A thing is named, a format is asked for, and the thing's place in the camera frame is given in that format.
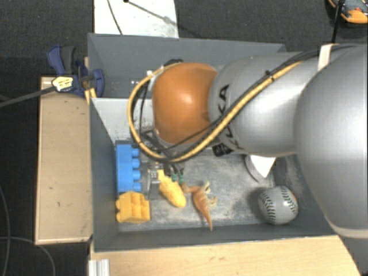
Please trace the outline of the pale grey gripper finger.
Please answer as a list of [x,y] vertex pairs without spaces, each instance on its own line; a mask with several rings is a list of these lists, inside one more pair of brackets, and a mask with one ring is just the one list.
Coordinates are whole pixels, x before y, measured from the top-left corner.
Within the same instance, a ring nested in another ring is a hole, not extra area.
[[160,188],[160,180],[158,177],[158,171],[157,170],[149,170],[148,172],[148,198],[150,200],[156,200],[159,198],[159,188]]

